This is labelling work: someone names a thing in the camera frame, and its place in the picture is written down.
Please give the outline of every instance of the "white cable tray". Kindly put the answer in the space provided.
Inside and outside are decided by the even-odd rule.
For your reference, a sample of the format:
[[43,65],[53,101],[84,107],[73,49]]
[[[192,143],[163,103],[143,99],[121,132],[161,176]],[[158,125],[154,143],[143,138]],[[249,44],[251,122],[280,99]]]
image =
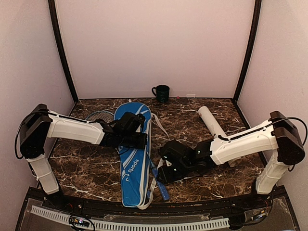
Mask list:
[[[64,225],[69,225],[69,215],[65,213],[52,211],[35,205],[32,206],[31,213],[58,223],[62,223]],[[229,227],[228,218],[182,224],[151,225],[115,223],[95,219],[91,219],[91,221],[94,223],[95,229],[97,231],[207,231]],[[93,227],[90,225],[87,230],[93,230]]]

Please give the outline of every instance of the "mug handle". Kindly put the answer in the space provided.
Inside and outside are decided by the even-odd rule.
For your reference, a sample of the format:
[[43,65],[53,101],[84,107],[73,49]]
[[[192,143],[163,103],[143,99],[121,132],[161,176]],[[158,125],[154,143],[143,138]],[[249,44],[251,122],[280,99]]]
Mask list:
[[156,90],[156,87],[152,88],[152,93],[153,93],[154,96],[156,96],[156,93],[154,92],[154,89]]

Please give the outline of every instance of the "cable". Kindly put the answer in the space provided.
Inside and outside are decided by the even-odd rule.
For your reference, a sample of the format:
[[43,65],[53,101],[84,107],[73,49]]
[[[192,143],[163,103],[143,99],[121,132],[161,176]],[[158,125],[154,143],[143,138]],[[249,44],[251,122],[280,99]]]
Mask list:
[[[253,223],[251,223],[253,220],[248,220],[248,221],[246,221],[246,222],[244,222],[244,223],[241,223],[241,224],[232,224],[232,223],[229,223],[230,224],[230,226],[232,227],[232,226],[251,226],[251,225],[257,225],[257,224],[259,224],[259,223],[261,223],[261,222],[263,222],[268,216],[269,216],[269,214],[271,213],[271,211],[272,211],[272,209],[273,209],[273,202],[274,202],[274,200],[273,200],[273,195],[272,195],[272,192],[270,193],[270,200],[271,200],[271,207],[270,207],[270,209],[269,209],[269,212],[266,214],[266,215],[264,215],[264,216],[262,216],[260,219],[261,220],[259,220],[258,222],[253,222]],[[267,208],[268,208],[268,203],[265,201],[265,203],[266,203],[266,209],[265,209],[265,211],[267,210]]]
[[303,141],[303,143],[302,143],[302,145],[304,146],[305,143],[306,143],[306,141],[307,141],[308,128],[307,128],[306,123],[305,123],[302,119],[300,119],[300,118],[297,118],[297,117],[287,117],[287,118],[284,118],[284,119],[281,119],[281,120],[277,120],[277,121],[275,121],[275,122],[273,122],[273,123],[271,123],[271,124],[268,124],[268,125],[266,125],[265,127],[269,127],[269,126],[271,126],[271,125],[277,124],[277,123],[282,122],[282,121],[285,121],[285,120],[290,120],[290,119],[297,120],[297,121],[301,122],[301,123],[304,125],[305,130],[306,130],[306,135],[305,135],[304,141]]
[[288,168],[289,172],[292,172],[294,170],[295,165],[292,166],[292,168],[290,169],[290,167]]
[[120,151],[118,149],[116,149],[119,152],[119,155],[123,155],[124,153],[127,153],[131,148],[128,148],[126,151],[120,153]]
[[252,134],[252,133],[254,133],[254,132],[263,130],[264,128],[268,128],[268,127],[270,127],[270,126],[272,126],[272,125],[274,125],[274,124],[277,124],[277,123],[279,123],[279,122],[282,122],[282,121],[285,121],[285,120],[291,120],[291,119],[297,120],[297,121],[301,122],[301,123],[304,125],[304,127],[305,127],[306,135],[305,135],[304,141],[302,142],[302,145],[304,146],[305,143],[306,143],[306,141],[307,141],[308,128],[307,128],[306,123],[305,123],[302,119],[297,118],[297,117],[287,117],[287,118],[283,118],[283,119],[277,120],[277,121],[275,121],[275,122],[272,122],[272,123],[270,123],[270,124],[267,124],[267,125],[264,126],[264,127],[257,128],[257,129],[255,129],[255,130],[249,131],[249,132],[247,132],[247,133],[244,133],[244,134],[241,134],[241,135],[238,135],[238,136],[235,136],[235,137],[226,138],[226,137],[222,137],[221,135],[218,135],[218,138],[221,139],[221,140],[223,140],[223,141],[232,141],[232,140],[236,140],[236,139],[241,138],[241,137],[243,137],[243,136],[246,136],[246,135]]
[[[60,209],[60,208],[58,208],[57,206],[55,206],[47,197],[45,197],[45,198],[47,199],[47,201],[48,201],[55,209],[57,209],[57,210],[59,210],[59,211],[61,211],[61,212],[68,213],[70,216],[75,216],[75,217],[79,217],[79,218],[82,218],[82,219],[87,220],[87,221],[93,226],[93,231],[96,230],[93,221],[91,221],[89,218],[83,217],[82,215],[79,215],[79,214],[77,214],[77,213],[72,213],[72,212],[68,212],[68,211],[66,211],[66,210],[64,210],[64,209]],[[72,209],[74,210],[74,207],[73,207],[72,204],[68,203],[67,205],[69,205],[70,207],[72,207]]]
[[[269,207],[267,201],[265,200],[264,201],[265,205],[266,205],[266,209]],[[242,207],[242,206],[239,206],[239,205],[235,205],[235,204],[232,204],[232,207],[237,207],[237,208],[241,208],[241,209],[245,209],[245,210],[251,210],[251,209],[255,209],[253,207]]]

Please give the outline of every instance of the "black corner post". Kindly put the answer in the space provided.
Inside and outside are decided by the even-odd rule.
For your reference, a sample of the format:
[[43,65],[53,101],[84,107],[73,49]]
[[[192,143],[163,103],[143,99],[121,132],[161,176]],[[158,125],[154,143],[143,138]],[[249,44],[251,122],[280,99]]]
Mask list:
[[54,2],[54,0],[48,0],[48,4],[49,4],[49,11],[50,11],[50,16],[51,16],[53,33],[54,33],[54,37],[56,39],[58,52],[59,52],[62,67],[63,67],[63,70],[64,70],[65,78],[66,78],[69,90],[71,92],[72,98],[73,98],[74,102],[77,103],[78,102],[78,96],[77,96],[77,93],[76,93],[76,89],[75,89],[75,86],[74,86],[74,83],[73,83],[71,73],[69,71],[68,63],[67,63],[67,60],[66,60],[66,55],[65,55],[65,52],[64,52],[64,47],[63,47],[63,43],[62,43],[62,38],[61,38],[61,33],[60,33],[60,28],[59,28],[59,22],[58,22],[55,2]]
[[245,54],[241,74],[240,74],[240,77],[239,77],[239,81],[237,83],[236,90],[235,90],[234,97],[233,97],[233,99],[236,103],[237,103],[237,101],[240,97],[240,94],[241,94],[241,91],[242,91],[242,88],[243,88],[243,84],[244,84],[245,77],[246,77],[246,74],[247,74],[251,54],[252,54],[252,51],[253,51],[253,48],[254,48],[254,43],[255,43],[256,34],[257,34],[257,27],[258,27],[260,12],[261,12],[261,3],[262,3],[262,0],[256,0],[256,2],[255,2],[254,15],[253,15],[253,18],[252,18],[246,54]]

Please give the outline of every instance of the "small white object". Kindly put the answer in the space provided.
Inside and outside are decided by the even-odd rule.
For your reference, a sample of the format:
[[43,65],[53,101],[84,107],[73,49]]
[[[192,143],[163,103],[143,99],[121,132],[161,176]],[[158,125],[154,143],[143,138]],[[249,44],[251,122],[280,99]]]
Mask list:
[[187,94],[186,98],[196,98],[196,94]]
[[159,126],[159,128],[168,136],[168,139],[170,139],[168,132],[164,129],[164,127],[160,123],[158,116],[155,113],[152,113],[152,117],[154,117],[154,119],[155,119],[157,125]]

